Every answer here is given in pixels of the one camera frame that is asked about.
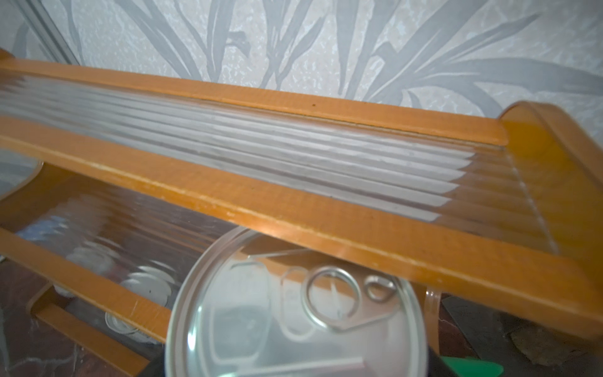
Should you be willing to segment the small clear jar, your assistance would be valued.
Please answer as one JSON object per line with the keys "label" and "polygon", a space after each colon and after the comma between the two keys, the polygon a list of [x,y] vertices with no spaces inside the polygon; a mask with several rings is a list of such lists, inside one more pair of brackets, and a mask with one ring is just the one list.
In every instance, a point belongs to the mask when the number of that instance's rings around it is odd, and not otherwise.
{"label": "small clear jar", "polygon": [[118,257],[119,254],[113,249],[100,243],[86,241],[74,248],[66,259],[97,275],[107,276],[116,266]]}

